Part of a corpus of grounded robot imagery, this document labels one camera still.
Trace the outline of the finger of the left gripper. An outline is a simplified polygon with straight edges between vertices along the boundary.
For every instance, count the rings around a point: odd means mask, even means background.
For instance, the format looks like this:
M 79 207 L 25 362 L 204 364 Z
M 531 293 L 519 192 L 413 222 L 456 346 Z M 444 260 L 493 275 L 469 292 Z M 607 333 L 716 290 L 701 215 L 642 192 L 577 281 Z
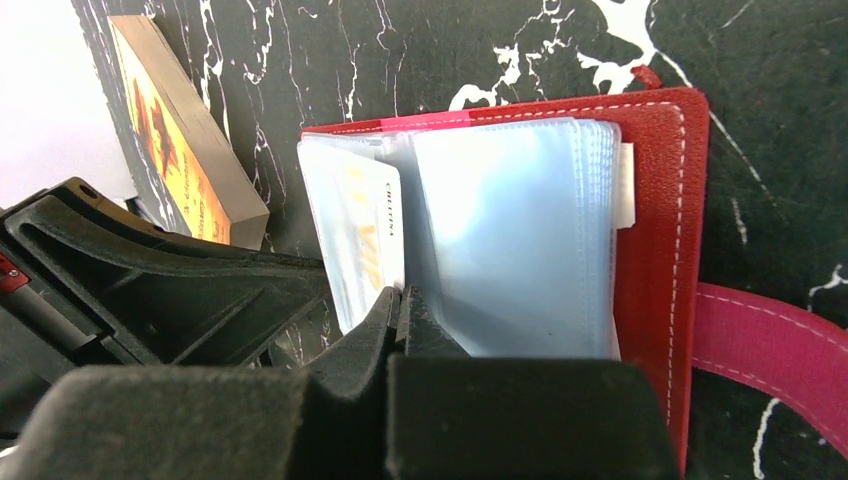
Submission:
M 243 366 L 329 296 L 323 264 L 168 233 L 79 178 L 1 213 L 1 434 L 84 365 Z

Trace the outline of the red card holder wallet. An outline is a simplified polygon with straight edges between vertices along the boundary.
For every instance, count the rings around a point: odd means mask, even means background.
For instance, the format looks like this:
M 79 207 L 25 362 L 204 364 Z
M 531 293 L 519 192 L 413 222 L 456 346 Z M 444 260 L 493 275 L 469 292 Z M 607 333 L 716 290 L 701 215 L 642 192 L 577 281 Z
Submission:
M 637 92 L 324 125 L 352 137 L 564 117 L 609 120 L 636 147 L 636 223 L 618 240 L 614 314 L 623 357 L 646 373 L 671 438 L 687 452 L 692 372 L 777 398 L 839 452 L 847 449 L 847 335 L 762 296 L 698 281 L 708 110 L 692 87 L 666 88 L 647 65 Z

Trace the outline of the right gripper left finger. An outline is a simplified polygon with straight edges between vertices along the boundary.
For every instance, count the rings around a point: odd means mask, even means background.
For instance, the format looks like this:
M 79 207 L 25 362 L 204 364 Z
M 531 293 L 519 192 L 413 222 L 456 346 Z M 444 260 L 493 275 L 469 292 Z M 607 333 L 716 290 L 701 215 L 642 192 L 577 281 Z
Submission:
M 400 292 L 308 365 L 85 367 L 37 405 L 5 479 L 380 479 Z

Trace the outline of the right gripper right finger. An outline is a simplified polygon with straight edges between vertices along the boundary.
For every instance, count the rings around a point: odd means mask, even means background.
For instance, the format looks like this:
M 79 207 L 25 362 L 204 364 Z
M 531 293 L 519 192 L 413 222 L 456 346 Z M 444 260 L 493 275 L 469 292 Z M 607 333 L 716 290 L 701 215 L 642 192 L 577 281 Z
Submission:
M 474 358 L 420 289 L 402 297 L 405 349 L 387 363 L 392 479 L 677 479 L 657 397 L 615 360 Z

